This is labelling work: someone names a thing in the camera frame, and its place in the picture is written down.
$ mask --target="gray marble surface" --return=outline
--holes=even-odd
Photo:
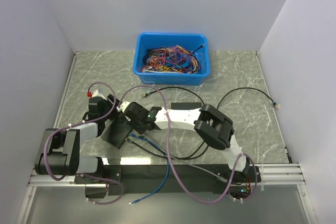
[[[141,84],[132,71],[133,57],[134,51],[80,52],[76,56],[59,126],[81,121],[88,109],[86,93],[91,83],[108,83],[118,98],[130,87]],[[200,95],[205,103],[217,106],[223,95],[238,87],[254,87],[267,92],[254,51],[211,51],[210,57],[210,77],[200,86],[183,86]],[[98,88],[104,94],[110,93],[104,86]],[[135,89],[125,100],[136,101],[147,109],[163,106],[157,93],[143,98],[143,94],[148,91],[148,88]],[[197,97],[183,90],[168,89],[163,92],[168,103],[198,101]],[[256,163],[288,163],[273,106],[263,94],[254,90],[235,91],[222,102],[220,110],[233,120],[238,144]],[[166,145],[166,131],[152,131],[148,135],[161,146]],[[141,140],[135,141],[150,148]],[[201,142],[202,139],[195,132],[172,129],[170,146],[176,156],[188,156]],[[118,150],[99,137],[87,140],[81,153],[105,157],[110,164],[165,164],[165,160],[153,157],[130,143],[124,143]],[[222,164],[225,159],[221,151],[209,148],[205,155],[190,163]]]

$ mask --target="gray cable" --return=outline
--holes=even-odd
[[[152,141],[153,143],[155,143],[160,149],[162,149],[162,150],[165,151],[165,149],[162,148],[162,146],[160,146],[160,144],[158,144],[157,141],[156,141],[155,139],[153,139],[151,136],[148,136],[147,134],[142,134],[142,135],[143,135],[144,137],[146,137],[148,140],[150,140],[150,141]],[[185,165],[192,166],[192,167],[194,167],[194,168],[203,170],[203,171],[205,171],[206,173],[209,173],[209,174],[215,176],[216,178],[218,178],[218,179],[219,179],[220,181],[222,181],[222,182],[227,182],[227,180],[226,180],[225,178],[223,178],[223,177],[221,177],[221,176],[219,176],[219,175],[217,175],[217,174],[214,174],[214,173],[210,172],[210,171],[207,170],[207,169],[201,168],[201,167],[199,167],[199,166],[197,166],[197,165],[188,164],[186,161],[177,159],[177,158],[173,157],[172,155],[171,155],[171,158],[177,160],[178,162],[180,162],[180,163],[182,163],[182,164],[185,164]]]

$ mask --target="blue cable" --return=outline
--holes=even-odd
[[[146,139],[146,138],[144,138],[144,137],[137,136],[137,135],[135,135],[135,134],[133,134],[133,133],[130,133],[129,135],[132,136],[132,137],[138,138],[138,139],[140,139],[140,140],[146,141],[146,142],[152,144],[153,146],[155,146],[156,148],[161,149],[161,148],[158,147],[156,144],[154,144],[152,141],[149,141],[148,139]],[[158,191],[162,188],[162,186],[163,186],[164,183],[166,182],[166,180],[167,180],[167,178],[168,178],[168,175],[169,175],[169,161],[168,161],[168,159],[166,159],[166,161],[167,161],[167,172],[166,172],[166,176],[164,177],[164,179],[163,179],[161,185],[159,185],[159,187],[158,187],[157,189],[155,189],[154,191],[152,191],[150,194],[147,194],[146,196],[144,196],[144,197],[142,197],[142,198],[140,198],[140,199],[137,199],[137,200],[132,201],[131,203],[129,203],[130,205],[135,204],[135,203],[137,203],[137,202],[139,202],[139,201],[141,201],[141,200],[143,200],[143,199],[146,199],[146,198],[152,196],[153,194],[155,194],[156,192],[158,192]]]

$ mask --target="white wall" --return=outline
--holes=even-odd
[[[0,6],[0,223],[15,223],[73,53],[44,0]]]
[[[260,51],[320,223],[336,217],[336,0],[287,0]]]
[[[213,49],[259,50],[285,0],[48,0],[70,46],[133,49],[143,31],[203,33]]]

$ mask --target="blue plastic bin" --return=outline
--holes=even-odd
[[[147,49],[179,45],[189,51],[194,51],[202,44],[205,44],[205,46],[195,53],[201,66],[200,72],[193,74],[141,72],[144,66],[142,58],[146,55]],[[209,50],[206,37],[201,34],[141,33],[138,36],[137,49],[135,50],[133,72],[145,84],[200,85],[210,74]]]

